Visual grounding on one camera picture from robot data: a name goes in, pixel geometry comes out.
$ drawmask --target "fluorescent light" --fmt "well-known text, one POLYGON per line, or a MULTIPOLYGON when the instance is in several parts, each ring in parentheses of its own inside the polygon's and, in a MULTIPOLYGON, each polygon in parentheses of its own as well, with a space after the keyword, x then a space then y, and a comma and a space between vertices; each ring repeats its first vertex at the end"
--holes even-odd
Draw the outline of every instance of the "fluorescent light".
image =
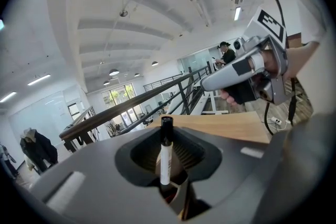
POLYGON ((241 7, 236 7, 235 20, 238 20, 241 9, 241 7))
POLYGON ((5 102, 7 99, 11 98, 11 97, 14 96, 14 95, 16 95, 16 92, 12 92, 12 93, 10 93, 10 94, 7 95, 6 97, 4 97, 4 98, 0 101, 0 103, 5 102))
POLYGON ((37 79, 37 80, 34 80, 34 81, 31 82, 31 83, 28 83, 28 86, 33 85, 33 84, 35 84, 35 83, 37 83, 37 82, 39 82, 39 81, 41 81, 41 80, 44 80, 44 79, 46 79, 46 78, 49 78, 49 77, 50 77, 49 74, 48 74, 48 75, 45 75, 45 76, 43 76, 42 78, 39 78, 39 79, 37 79))

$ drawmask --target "man in black cap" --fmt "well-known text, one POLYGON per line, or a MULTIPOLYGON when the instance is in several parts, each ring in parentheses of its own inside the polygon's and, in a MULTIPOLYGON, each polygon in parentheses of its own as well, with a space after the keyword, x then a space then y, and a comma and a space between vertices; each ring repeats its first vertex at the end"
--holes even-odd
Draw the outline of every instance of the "man in black cap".
POLYGON ((229 48, 230 44, 228 42, 221 42, 219 44, 219 47, 221 48, 221 51, 223 52, 222 59, 216 59, 216 63, 221 63, 223 65, 226 65, 230 62, 232 62, 234 59, 236 59, 235 52, 229 48))

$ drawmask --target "wooden board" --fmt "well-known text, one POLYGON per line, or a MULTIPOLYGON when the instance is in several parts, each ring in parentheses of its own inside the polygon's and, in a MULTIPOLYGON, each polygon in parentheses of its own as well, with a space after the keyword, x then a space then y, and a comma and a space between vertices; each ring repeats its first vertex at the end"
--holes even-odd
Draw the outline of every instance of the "wooden board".
MULTIPOLYGON (((149 127, 161 126, 161 117, 149 127)), ((253 112, 226 115, 169 115, 174 119, 174 126, 188 127, 208 134, 223 137, 269 143, 258 114, 253 112)))

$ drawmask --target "dark coat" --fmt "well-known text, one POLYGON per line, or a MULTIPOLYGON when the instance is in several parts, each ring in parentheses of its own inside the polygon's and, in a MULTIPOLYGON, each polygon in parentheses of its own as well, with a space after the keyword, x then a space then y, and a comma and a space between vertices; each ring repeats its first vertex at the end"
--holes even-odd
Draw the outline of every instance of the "dark coat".
POLYGON ((228 63, 232 62, 234 59, 236 59, 235 52, 231 49, 228 49, 222 57, 222 60, 227 65, 228 63))
POLYGON ((45 159, 51 164, 57 163, 57 149, 51 144, 50 140, 35 131, 36 142, 27 143, 21 139, 20 146, 27 157, 36 164, 37 168, 44 172, 47 166, 43 162, 45 159))

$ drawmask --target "black cable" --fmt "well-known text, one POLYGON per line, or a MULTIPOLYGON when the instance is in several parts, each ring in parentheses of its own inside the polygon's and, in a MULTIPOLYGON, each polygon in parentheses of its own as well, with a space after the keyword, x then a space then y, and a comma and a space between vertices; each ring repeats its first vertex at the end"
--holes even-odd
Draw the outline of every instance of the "black cable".
MULTIPOLYGON (((284 26, 284 28, 286 28, 285 20, 283 18, 283 13, 282 13, 282 8, 281 8, 281 5, 280 5, 280 2, 279 2, 279 0, 275 0, 275 2, 277 3, 278 9, 280 11, 281 23, 284 26)), ((289 43, 288 43, 288 38, 287 38, 287 35, 286 35, 286 49, 288 49, 288 48, 289 48, 289 43)), ((292 78, 292 79, 290 79, 290 81, 291 81, 292 91, 294 92, 294 95, 293 95, 293 97, 292 97, 292 99, 289 103, 288 120, 290 121, 290 124, 293 126, 293 117, 294 117, 295 110, 296 110, 295 80, 294 80, 294 78, 292 78)), ((268 123, 267 123, 268 109, 269 109, 269 102, 267 102, 267 104, 266 104, 264 122, 265 122, 266 129, 269 131, 269 133, 271 135, 273 135, 273 132, 270 130, 270 128, 268 126, 268 123)))

